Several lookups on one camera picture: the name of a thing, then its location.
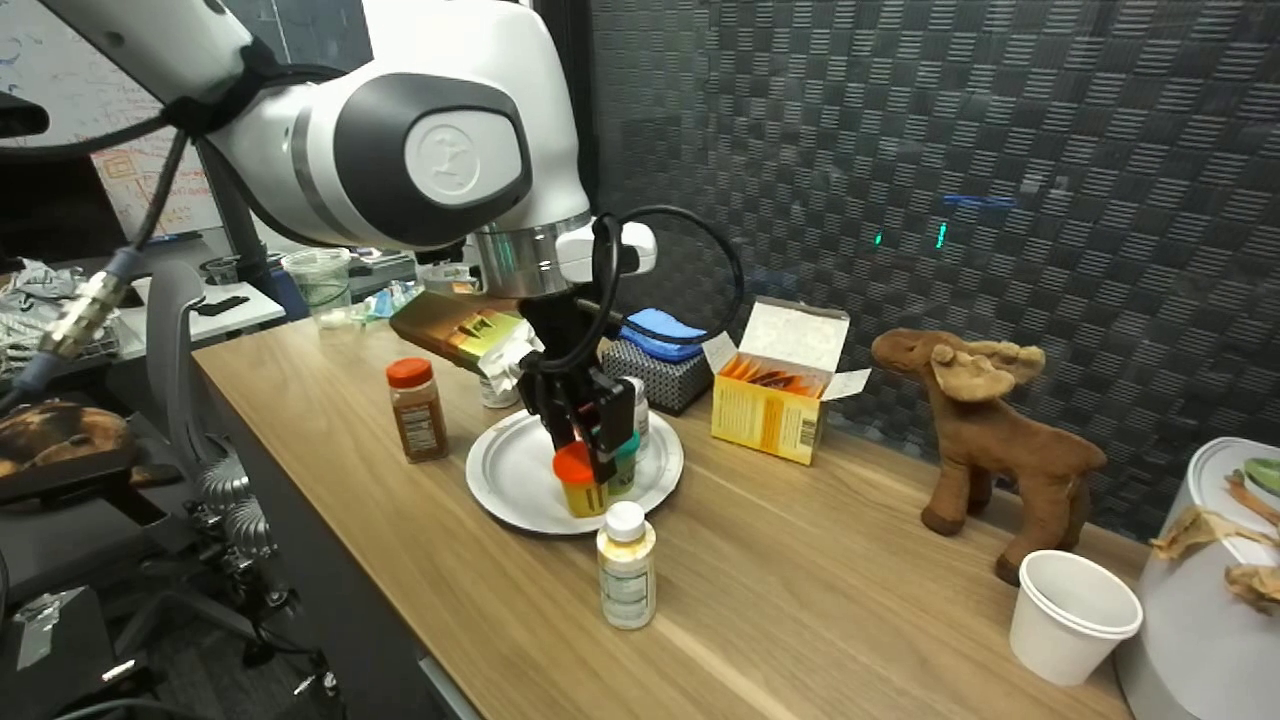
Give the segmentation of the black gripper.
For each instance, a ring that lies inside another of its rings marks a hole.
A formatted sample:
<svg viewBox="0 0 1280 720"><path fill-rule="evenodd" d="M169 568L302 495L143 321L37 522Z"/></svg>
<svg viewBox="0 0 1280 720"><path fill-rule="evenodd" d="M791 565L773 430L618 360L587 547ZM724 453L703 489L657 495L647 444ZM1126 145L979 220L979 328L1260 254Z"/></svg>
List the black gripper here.
<svg viewBox="0 0 1280 720"><path fill-rule="evenodd" d="M637 389L600 366L600 309L573 290L526 294L519 314L538 348L519 360L519 401L538 410L554 447L574 444L574 417L600 407L597 454L612 460L633 438Z"/></svg>

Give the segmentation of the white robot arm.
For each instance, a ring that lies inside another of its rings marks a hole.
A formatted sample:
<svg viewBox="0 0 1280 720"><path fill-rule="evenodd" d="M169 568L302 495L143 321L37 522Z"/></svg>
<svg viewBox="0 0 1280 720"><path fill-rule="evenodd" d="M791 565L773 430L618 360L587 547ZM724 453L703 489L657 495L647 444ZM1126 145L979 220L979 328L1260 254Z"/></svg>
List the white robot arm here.
<svg viewBox="0 0 1280 720"><path fill-rule="evenodd" d="M358 0L373 56L291 66L224 0L41 0L220 154L246 208L325 249L462 254L536 331L519 401L609 465L637 390L600 336L647 236L590 208L562 63L533 0Z"/></svg>

